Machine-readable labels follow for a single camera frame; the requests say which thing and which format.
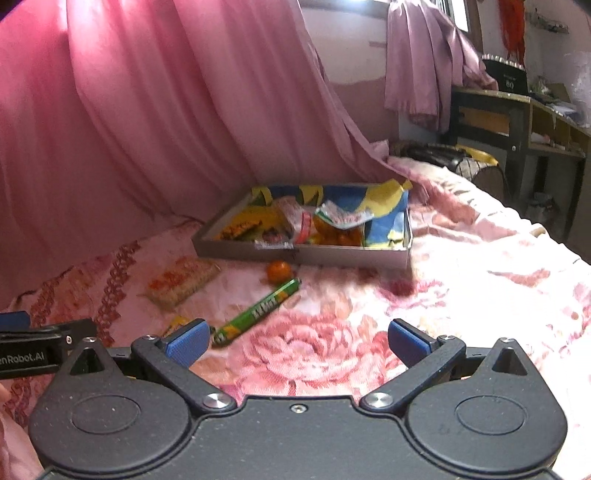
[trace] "orange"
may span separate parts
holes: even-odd
[[[280,285],[291,280],[293,277],[294,274],[287,262],[275,260],[267,265],[267,279],[270,283]]]

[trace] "wall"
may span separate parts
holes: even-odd
[[[581,72],[589,65],[578,65],[573,61],[573,52],[591,52],[591,27],[589,17],[572,0],[535,0],[538,13],[552,20],[568,25],[570,34],[561,35],[545,31],[538,31],[540,47],[544,62],[544,75],[551,82],[564,83],[574,100],[573,85],[577,82]],[[580,88],[591,98],[591,79],[588,77],[581,83]],[[591,101],[587,100],[587,108],[591,109]],[[572,172],[572,164],[554,166],[552,178],[560,175],[564,178]],[[573,174],[560,182],[561,190],[571,192]],[[591,158],[587,159],[583,187],[579,197],[576,217],[567,246],[577,252],[584,260],[591,262]]]
[[[370,141],[436,136],[384,109],[386,21],[303,8],[306,27],[339,99]]]
[[[525,0],[525,9],[533,10],[532,4],[536,0]],[[498,0],[482,0],[478,2],[478,13],[482,26],[482,44],[484,53],[498,55],[505,58],[507,50],[503,45],[501,31],[501,15],[499,13]],[[535,77],[544,73],[544,60],[537,37],[537,31],[531,25],[525,26],[525,69],[528,78],[533,81]]]

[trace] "bed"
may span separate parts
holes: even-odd
[[[409,159],[389,161],[430,194],[426,205],[410,208],[411,268],[298,267],[298,294],[228,348],[208,351],[191,370],[239,401],[248,394],[344,394],[359,400],[405,370],[388,349],[386,329],[394,317],[431,336],[459,336],[470,346],[514,337],[569,422],[555,471],[565,480],[589,478],[589,265],[542,226],[520,219],[467,180]],[[199,228],[186,221],[121,245],[13,299],[7,310],[28,311],[34,326],[92,317],[107,346],[161,334],[176,314],[219,326],[266,294],[264,264],[218,261],[221,273],[174,312],[163,313],[142,296],[147,281],[166,265],[195,255],[191,236]],[[50,381],[48,375],[3,382],[11,392],[5,430],[10,419],[26,429]],[[25,440],[9,436],[8,448]],[[34,474],[33,467],[29,475]]]

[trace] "label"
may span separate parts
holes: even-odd
[[[25,355],[4,355],[0,356],[0,365],[14,365],[15,367],[21,366],[22,364],[30,364],[33,362],[43,362],[45,364],[45,353],[34,352],[26,353]]]

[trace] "gray box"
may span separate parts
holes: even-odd
[[[369,249],[333,245],[294,245],[293,249],[258,249],[254,243],[217,240],[215,237],[252,201],[249,191],[223,209],[193,235],[195,252],[201,258],[269,263],[284,260],[292,264],[326,267],[406,269],[410,263],[413,233],[408,211],[404,212],[404,240],[401,249]]]

